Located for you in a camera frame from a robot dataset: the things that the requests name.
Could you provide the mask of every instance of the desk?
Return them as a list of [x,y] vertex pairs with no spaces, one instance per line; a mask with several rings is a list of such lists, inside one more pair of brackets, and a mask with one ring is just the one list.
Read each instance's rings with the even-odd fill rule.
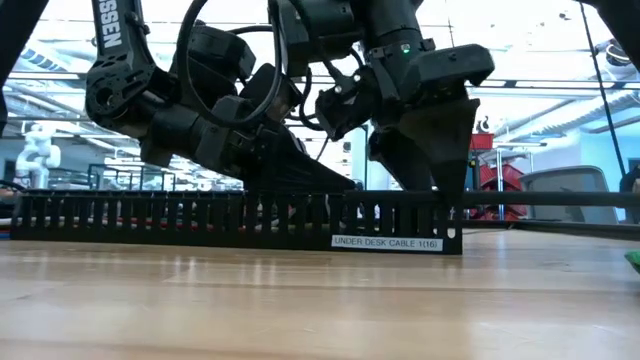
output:
[[640,243],[467,232],[462,257],[0,242],[0,359],[637,359]]

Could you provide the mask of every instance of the white robot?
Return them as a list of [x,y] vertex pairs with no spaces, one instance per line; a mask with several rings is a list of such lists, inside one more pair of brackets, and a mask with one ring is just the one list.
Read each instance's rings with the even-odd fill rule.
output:
[[142,190],[164,190],[162,185],[162,176],[154,176],[151,180],[142,183]]
[[24,135],[24,148],[16,160],[16,177],[13,182],[32,189],[46,189],[49,169],[60,166],[61,154],[58,146],[51,144],[56,133],[53,127],[40,124],[31,126]]

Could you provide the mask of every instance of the black cable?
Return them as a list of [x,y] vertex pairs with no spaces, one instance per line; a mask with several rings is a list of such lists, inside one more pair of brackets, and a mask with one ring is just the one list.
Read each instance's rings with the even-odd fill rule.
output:
[[282,82],[282,54],[280,51],[281,48],[281,38],[280,38],[280,17],[278,16],[278,3],[277,1],[271,0],[269,3],[269,8],[271,10],[270,17],[272,20],[273,27],[273,41],[275,43],[275,68],[277,71],[274,72],[273,81],[271,83],[271,88],[267,93],[265,99],[256,107],[249,116],[245,119],[233,120],[229,121],[226,119],[218,118],[214,116],[210,109],[205,105],[197,91],[193,87],[193,83],[191,81],[191,76],[189,74],[189,43],[191,40],[191,32],[193,30],[194,23],[200,14],[200,11],[207,3],[207,0],[194,0],[187,13],[185,14],[184,20],[180,27],[180,32],[178,33],[178,41],[176,46],[176,57],[177,57],[177,65],[178,65],[178,78],[180,80],[180,85],[184,88],[186,95],[194,100],[195,110],[200,113],[202,117],[211,121],[213,124],[237,129],[240,127],[245,127],[248,125],[254,125],[255,123],[262,120],[263,114],[268,110],[271,103],[276,98],[278,94],[278,90],[280,88],[280,84]]
[[322,148],[320,149],[320,153],[318,153],[318,156],[316,157],[316,161],[320,161],[320,158],[322,157],[322,154],[324,153],[324,149],[327,148],[327,144],[329,143],[329,137],[327,136],[324,139],[324,144],[322,144]]
[[[447,7],[447,0],[444,0],[444,6]],[[451,47],[456,47],[455,42],[453,41],[453,26],[451,26],[451,15],[449,14],[449,9],[447,9],[447,23],[449,25],[449,37],[451,37]]]
[[252,32],[272,32],[273,26],[271,25],[249,25],[241,28],[229,30],[230,33],[235,35],[247,34]]
[[26,188],[18,183],[9,180],[0,179],[0,187],[8,187],[12,190],[25,191]]
[[342,78],[344,75],[342,75],[340,70],[338,70],[338,68],[336,68],[331,63],[331,61],[329,60],[329,56],[327,55],[326,51],[324,51],[324,47],[320,43],[320,38],[318,37],[318,34],[316,34],[313,25],[311,25],[311,19],[309,18],[307,9],[302,6],[300,0],[289,0],[289,2],[298,13],[298,16],[300,16],[300,21],[302,22],[302,25],[304,25],[304,28],[307,31],[307,35],[309,36],[309,41],[314,47],[316,54],[318,55],[320,60],[322,60],[324,66],[327,68],[329,75],[331,75],[334,80]]
[[359,68],[364,66],[364,61],[362,61],[362,58],[360,57],[360,54],[358,54],[356,49],[351,48],[351,50],[349,50],[349,54],[353,56],[354,59],[356,59],[356,62],[358,63]]
[[[358,68],[361,68],[364,66],[364,61],[362,61],[360,54],[358,54],[358,52],[355,49],[351,48],[351,50],[349,51],[349,54],[353,56],[353,58],[358,63]],[[299,111],[300,115],[289,114],[287,116],[287,119],[300,121],[305,127],[314,131],[324,131],[324,129],[322,129],[320,125],[309,121],[309,120],[318,118],[315,113],[311,115],[304,114],[304,104],[307,102],[307,100],[309,100],[309,94],[311,93],[312,85],[313,85],[313,74],[311,73],[311,68],[307,68],[307,74],[305,75],[304,90],[302,92],[303,96],[302,96],[302,101],[300,103],[300,111]]]
[[593,45],[593,39],[591,38],[591,30],[589,29],[589,22],[587,20],[587,14],[584,10],[584,4],[580,2],[580,11],[582,12],[582,19],[584,21],[584,28],[587,33],[587,39],[589,40],[589,50],[591,51],[591,58],[593,59],[593,66],[596,69],[596,76],[598,83],[600,84],[600,95],[604,102],[604,112],[607,115],[607,122],[609,123],[609,132],[611,133],[611,139],[613,140],[613,148],[616,151],[616,157],[618,158],[618,165],[620,166],[620,172],[624,176],[627,171],[624,168],[624,160],[622,160],[622,153],[620,152],[620,145],[618,144],[618,137],[616,136],[616,129],[613,126],[613,119],[611,118],[611,109],[609,108],[609,102],[607,101],[607,93],[604,89],[604,82],[602,81],[602,73],[600,72],[600,66],[598,66],[598,59],[596,58],[596,50]]
[[302,90],[302,99],[300,100],[300,105],[298,107],[299,115],[296,116],[296,115],[289,114],[287,116],[287,119],[300,121],[302,125],[304,125],[307,129],[311,129],[313,131],[324,131],[322,126],[311,122],[311,119],[316,118],[316,114],[307,116],[304,113],[304,105],[307,103],[307,99],[309,99],[312,85],[313,85],[313,73],[311,72],[311,68],[307,68],[307,73],[305,75],[304,89]]

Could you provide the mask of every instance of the label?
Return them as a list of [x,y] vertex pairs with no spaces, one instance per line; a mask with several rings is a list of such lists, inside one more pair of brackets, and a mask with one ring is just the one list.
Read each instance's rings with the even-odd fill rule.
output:
[[100,0],[99,21],[100,27],[102,28],[102,46],[108,49],[122,45],[117,0]]
[[442,239],[333,235],[331,247],[398,251],[442,251]]

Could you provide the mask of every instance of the black cable tray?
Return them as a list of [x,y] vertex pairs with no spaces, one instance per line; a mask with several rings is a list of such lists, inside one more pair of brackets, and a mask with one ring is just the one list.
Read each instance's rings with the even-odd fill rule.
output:
[[396,191],[252,194],[30,190],[21,196],[16,207],[11,238],[462,253],[462,211],[452,213],[433,194],[414,197],[398,194]]

